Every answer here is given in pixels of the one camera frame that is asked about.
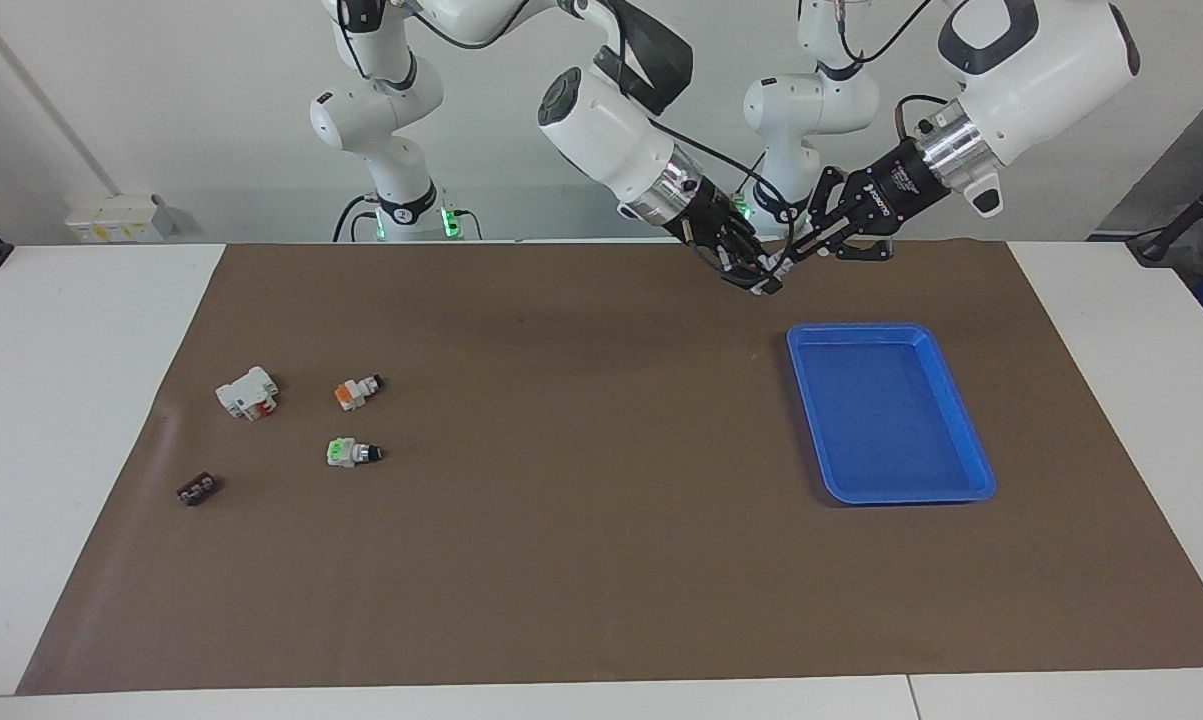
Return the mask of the black stand pole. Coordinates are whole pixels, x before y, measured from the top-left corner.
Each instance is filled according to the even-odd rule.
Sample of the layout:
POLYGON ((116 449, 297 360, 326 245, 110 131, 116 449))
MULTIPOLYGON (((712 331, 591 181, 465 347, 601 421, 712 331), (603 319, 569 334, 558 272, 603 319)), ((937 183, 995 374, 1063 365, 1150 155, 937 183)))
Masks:
POLYGON ((1199 224, 1201 219, 1203 219, 1203 192, 1163 227, 1142 231, 1127 238, 1126 246, 1140 264, 1162 263, 1171 246, 1195 227, 1195 224, 1199 224))

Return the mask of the brown table mat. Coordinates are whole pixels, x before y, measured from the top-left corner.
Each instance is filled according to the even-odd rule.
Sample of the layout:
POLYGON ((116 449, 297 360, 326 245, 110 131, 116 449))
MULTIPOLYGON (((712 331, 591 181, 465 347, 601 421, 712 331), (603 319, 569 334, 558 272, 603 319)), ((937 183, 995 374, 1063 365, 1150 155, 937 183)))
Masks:
POLYGON ((17 692, 1142 667, 1203 667, 1203 582, 1002 243, 765 299, 670 243, 243 245, 17 692), (787 332, 822 322, 934 332, 990 500, 820 487, 787 332), (232 418, 253 365, 275 411, 232 418))

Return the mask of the white circuit breaker red lever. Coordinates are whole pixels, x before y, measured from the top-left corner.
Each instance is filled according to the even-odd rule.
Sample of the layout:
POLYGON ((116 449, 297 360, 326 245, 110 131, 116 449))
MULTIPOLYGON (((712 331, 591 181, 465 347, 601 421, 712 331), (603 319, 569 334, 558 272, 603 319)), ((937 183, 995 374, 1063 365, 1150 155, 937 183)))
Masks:
POLYGON ((214 395, 232 418, 257 421, 275 411, 278 386, 262 365, 253 365, 235 382, 217 388, 214 395))

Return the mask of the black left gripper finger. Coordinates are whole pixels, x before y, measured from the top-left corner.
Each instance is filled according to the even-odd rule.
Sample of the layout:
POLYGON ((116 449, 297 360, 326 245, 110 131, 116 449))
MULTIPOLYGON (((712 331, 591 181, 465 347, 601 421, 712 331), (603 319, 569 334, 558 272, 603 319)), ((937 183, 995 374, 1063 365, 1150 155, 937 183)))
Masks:
POLYGON ((816 224, 812 230, 793 240, 786 258, 794 264, 811 258, 834 258, 845 263, 885 263, 894 258, 894 242, 890 236, 852 233, 857 227, 838 220, 835 224, 816 224))
POLYGON ((848 178, 849 174, 838 167, 820 169, 819 182, 816 183, 808 200, 808 232, 813 237, 837 233, 851 237, 857 231, 854 212, 857 212, 858 195, 848 190, 848 178))

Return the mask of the white wall socket box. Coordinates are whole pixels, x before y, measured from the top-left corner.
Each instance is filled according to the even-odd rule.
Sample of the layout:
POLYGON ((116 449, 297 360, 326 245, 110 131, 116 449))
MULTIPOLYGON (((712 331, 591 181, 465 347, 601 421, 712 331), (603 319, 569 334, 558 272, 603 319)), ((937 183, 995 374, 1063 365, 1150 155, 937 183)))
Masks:
POLYGON ((65 202, 63 224, 81 243, 162 243, 174 236, 173 219, 154 194, 67 195, 65 202))

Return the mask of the blue plastic tray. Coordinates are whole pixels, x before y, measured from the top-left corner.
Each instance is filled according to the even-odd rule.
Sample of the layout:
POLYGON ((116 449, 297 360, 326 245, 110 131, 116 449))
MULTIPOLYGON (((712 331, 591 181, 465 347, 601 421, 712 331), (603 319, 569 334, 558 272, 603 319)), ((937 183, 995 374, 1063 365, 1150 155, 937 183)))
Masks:
POLYGON ((802 323, 787 332, 830 496, 853 506, 982 502, 986 452, 934 332, 915 323, 802 323))

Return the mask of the green white knob switch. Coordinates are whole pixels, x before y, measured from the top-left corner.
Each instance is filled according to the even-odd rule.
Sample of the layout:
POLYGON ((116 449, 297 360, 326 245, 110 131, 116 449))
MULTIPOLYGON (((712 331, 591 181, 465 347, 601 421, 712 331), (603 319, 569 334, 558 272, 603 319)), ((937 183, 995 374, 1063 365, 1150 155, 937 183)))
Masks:
POLYGON ((326 462, 331 468, 352 469, 383 460, 383 448, 355 438, 334 438, 327 445, 326 462))

